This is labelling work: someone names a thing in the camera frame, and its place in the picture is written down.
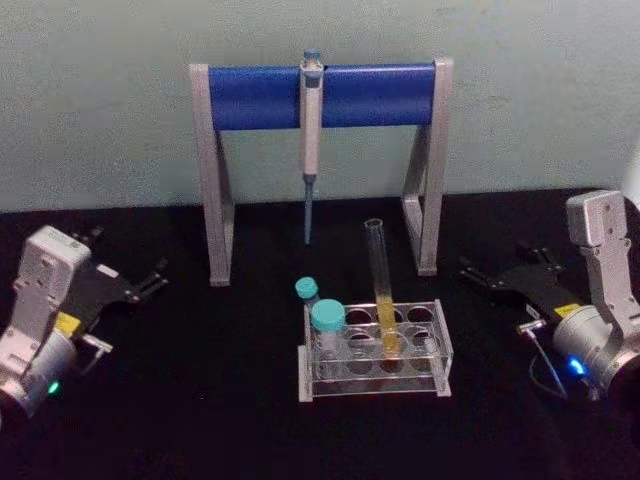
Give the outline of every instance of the metal leg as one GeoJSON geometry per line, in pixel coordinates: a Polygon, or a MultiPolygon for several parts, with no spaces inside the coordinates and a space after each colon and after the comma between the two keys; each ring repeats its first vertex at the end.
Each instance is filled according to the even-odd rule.
{"type": "Polygon", "coordinates": [[[436,58],[431,126],[419,126],[405,178],[402,207],[418,275],[435,275],[440,230],[444,167],[449,134],[449,96],[453,86],[453,61],[436,58]],[[420,184],[424,182],[424,208],[420,184]]]}
{"type": "Polygon", "coordinates": [[[220,133],[214,130],[211,116],[209,66],[192,64],[189,73],[211,268],[210,282],[214,287],[222,287],[230,283],[234,206],[220,133]]]}

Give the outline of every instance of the gray wall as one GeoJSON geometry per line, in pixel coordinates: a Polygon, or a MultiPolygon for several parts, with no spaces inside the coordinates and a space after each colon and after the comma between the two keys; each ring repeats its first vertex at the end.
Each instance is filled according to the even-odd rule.
{"type": "MultiPolygon", "coordinates": [[[[197,203],[186,65],[454,58],[449,192],[616,185],[640,2],[5,0],[0,210],[197,203]]],[[[317,195],[395,195],[409,128],[327,130],[317,195]]],[[[297,132],[225,134],[241,202],[299,199],[297,132]]]]}

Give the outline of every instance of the black table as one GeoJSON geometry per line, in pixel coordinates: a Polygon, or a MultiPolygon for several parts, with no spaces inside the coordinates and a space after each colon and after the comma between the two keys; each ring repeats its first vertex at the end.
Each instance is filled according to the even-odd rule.
{"type": "Polygon", "coordinates": [[[64,381],[16,436],[0,435],[0,478],[640,478],[630,415],[537,390],[527,376],[535,351],[513,328],[522,313],[491,306],[457,276],[461,254],[492,273],[515,264],[523,239],[551,247],[584,298],[584,261],[565,227],[575,193],[447,196],[437,278],[416,276],[397,199],[316,202],[309,249],[300,204],[239,206],[232,286],[218,289],[208,286],[201,208],[0,216],[2,321],[23,241],[45,223],[103,225],[96,258],[138,280],[165,256],[171,281],[137,312],[105,313],[94,333],[113,353],[64,381]],[[362,222],[374,216],[385,221],[395,300],[442,301],[453,397],[299,404],[293,284],[313,275],[324,297],[371,301],[362,222]]]}

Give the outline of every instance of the test tube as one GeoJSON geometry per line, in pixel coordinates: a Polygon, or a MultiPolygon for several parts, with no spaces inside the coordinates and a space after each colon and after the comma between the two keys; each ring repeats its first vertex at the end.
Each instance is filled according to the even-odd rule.
{"type": "Polygon", "coordinates": [[[364,222],[364,226],[367,232],[373,289],[376,295],[376,309],[382,335],[382,351],[387,358],[396,357],[400,353],[400,345],[396,333],[396,318],[393,311],[393,297],[391,296],[389,264],[387,263],[387,249],[384,242],[382,220],[372,218],[364,222]]]}
{"type": "Polygon", "coordinates": [[[296,293],[309,310],[320,300],[318,284],[313,277],[302,277],[296,282],[296,293]]]}
{"type": "Polygon", "coordinates": [[[317,345],[325,358],[337,357],[338,333],[345,323],[344,305],[337,300],[319,300],[311,309],[311,324],[316,329],[317,345]]]}

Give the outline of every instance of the yellow liquid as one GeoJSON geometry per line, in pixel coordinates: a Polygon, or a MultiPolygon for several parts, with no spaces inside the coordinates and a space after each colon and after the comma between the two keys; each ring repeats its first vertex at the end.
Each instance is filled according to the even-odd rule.
{"type": "Polygon", "coordinates": [[[400,344],[396,334],[396,316],[393,311],[391,297],[379,296],[376,298],[378,321],[382,336],[382,351],[385,357],[397,357],[400,354],[400,344]]]}

